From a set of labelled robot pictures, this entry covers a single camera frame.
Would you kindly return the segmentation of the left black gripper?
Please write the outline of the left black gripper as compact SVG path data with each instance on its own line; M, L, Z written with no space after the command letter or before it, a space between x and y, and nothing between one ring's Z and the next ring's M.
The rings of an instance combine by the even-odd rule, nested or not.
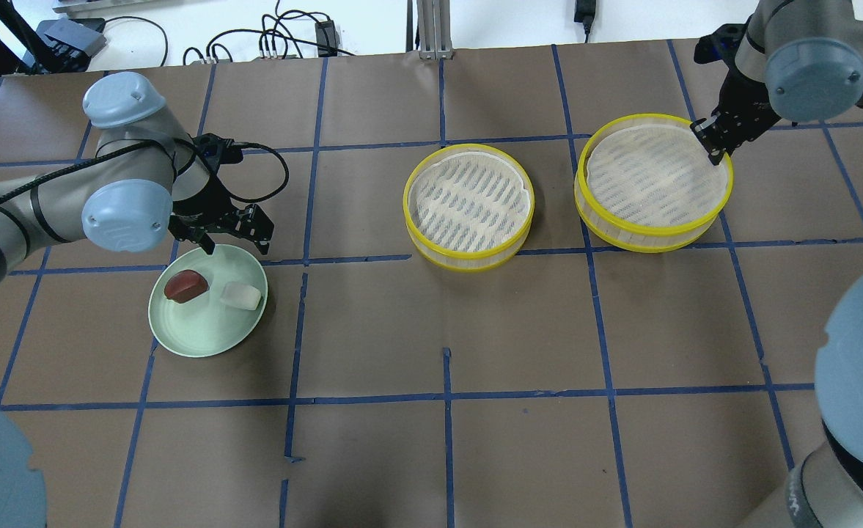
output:
M177 241L196 244L206 255L213 255L216 243L211 234L250 241L262 255L269 254L274 224L257 204L237 207L229 191L217 177L192 197L173 202L169 233Z

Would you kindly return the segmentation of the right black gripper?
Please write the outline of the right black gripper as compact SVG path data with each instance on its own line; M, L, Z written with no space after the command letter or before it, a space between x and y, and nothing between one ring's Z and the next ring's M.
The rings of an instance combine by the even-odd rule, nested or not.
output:
M780 121L765 84L729 71L719 90L719 100L709 117L691 124L696 140L710 164L721 164L743 143L753 142Z

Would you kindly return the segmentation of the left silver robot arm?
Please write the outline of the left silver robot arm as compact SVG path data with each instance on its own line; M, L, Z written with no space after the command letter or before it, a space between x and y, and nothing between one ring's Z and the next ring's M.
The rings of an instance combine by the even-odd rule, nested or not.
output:
M100 131L92 159L47 174L0 181L0 283L30 255L88 240L113 253L146 253L166 236L213 253L213 235L250 241L267 254L273 221L260 199L220 180L247 142L186 133L145 76L120 71L82 101Z

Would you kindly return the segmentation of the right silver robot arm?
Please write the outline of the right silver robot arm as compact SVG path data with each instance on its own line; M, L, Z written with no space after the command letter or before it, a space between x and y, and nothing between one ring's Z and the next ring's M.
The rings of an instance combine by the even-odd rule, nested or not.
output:
M848 1L763 1L743 26L730 24L696 44L696 63L723 62L727 77L709 116L695 122L651 109L615 118L617 101L638 110L645 96L676 99L665 73L666 45L640 64L626 51L581 51L592 89L563 84L565 51L472 51L438 63L392 56L326 61L320 146L425 142L438 150L405 183L405 230L445 267L493 266L521 248L535 195L499 139L542 140L568 121L546 110L591 106L608 117L591 135L574 178L582 223L606 245L665 253L693 243L716 223L732 191L735 148L777 121L830 120L863 108L863 21Z

